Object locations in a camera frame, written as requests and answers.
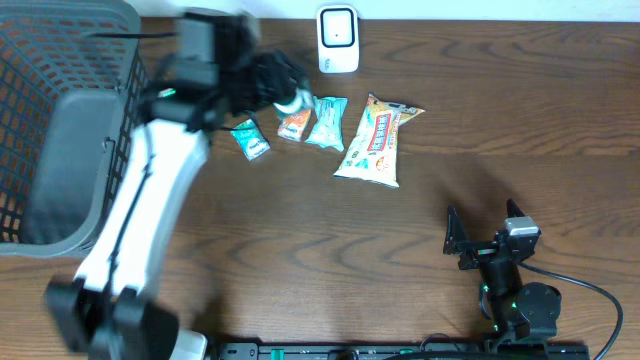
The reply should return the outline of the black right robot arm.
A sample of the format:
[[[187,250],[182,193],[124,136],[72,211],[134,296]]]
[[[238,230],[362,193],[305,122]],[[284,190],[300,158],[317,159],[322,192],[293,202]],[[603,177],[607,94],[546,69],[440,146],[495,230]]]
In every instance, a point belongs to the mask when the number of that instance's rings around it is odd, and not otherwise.
[[[544,345],[557,335],[561,294],[540,282],[523,283],[519,264],[535,253],[541,231],[509,199],[504,227],[490,241],[473,241],[453,206],[447,209],[443,253],[457,255],[462,271],[477,269],[482,286],[480,303],[496,330],[485,341],[491,352],[508,345]]]

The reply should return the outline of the green Kleenex tissue packet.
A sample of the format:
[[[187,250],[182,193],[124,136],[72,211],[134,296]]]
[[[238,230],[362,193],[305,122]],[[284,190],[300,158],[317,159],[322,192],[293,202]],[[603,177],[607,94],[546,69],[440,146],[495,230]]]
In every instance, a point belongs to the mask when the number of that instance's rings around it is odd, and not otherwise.
[[[231,130],[245,157],[252,161],[270,150],[268,141],[253,119],[247,119]]]

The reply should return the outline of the light teal snack packet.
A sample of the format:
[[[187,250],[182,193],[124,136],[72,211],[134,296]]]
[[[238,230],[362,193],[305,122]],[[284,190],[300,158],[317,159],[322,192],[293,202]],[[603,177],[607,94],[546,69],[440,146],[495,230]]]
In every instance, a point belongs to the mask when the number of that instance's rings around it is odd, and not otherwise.
[[[339,152],[344,151],[342,137],[342,117],[348,105],[344,97],[314,98],[314,111],[317,121],[312,128],[306,143],[321,148],[332,147]]]

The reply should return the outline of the large yellow snack bag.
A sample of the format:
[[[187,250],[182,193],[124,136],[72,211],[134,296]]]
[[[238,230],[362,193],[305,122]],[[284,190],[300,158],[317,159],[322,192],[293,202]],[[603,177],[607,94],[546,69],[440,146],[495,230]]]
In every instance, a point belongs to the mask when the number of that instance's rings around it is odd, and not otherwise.
[[[356,135],[333,176],[398,188],[399,128],[424,112],[422,108],[383,101],[369,93]]]

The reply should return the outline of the dark green Zam-Buk box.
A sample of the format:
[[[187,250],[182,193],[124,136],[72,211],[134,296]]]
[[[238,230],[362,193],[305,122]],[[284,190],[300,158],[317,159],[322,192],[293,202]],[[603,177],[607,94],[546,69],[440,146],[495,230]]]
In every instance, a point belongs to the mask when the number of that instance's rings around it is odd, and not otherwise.
[[[292,97],[278,100],[273,104],[279,118],[297,114],[314,107],[313,94],[309,89],[297,88]]]

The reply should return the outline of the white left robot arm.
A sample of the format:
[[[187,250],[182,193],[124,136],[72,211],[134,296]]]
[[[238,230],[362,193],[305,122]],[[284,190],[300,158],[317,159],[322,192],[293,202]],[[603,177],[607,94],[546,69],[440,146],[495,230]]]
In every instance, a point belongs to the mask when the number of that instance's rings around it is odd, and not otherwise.
[[[180,210],[227,116],[311,101],[301,68],[258,50],[254,17],[193,8],[176,30],[177,51],[140,94],[128,165],[96,244],[71,281],[46,288],[64,345],[91,359],[207,357],[208,338],[155,300]]]

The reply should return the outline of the orange tissue packet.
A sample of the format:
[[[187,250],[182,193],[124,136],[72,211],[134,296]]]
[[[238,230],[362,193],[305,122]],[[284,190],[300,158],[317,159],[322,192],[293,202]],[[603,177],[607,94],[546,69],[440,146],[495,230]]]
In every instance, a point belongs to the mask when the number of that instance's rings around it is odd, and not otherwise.
[[[310,109],[286,115],[281,119],[277,134],[284,139],[300,142],[310,117]]]

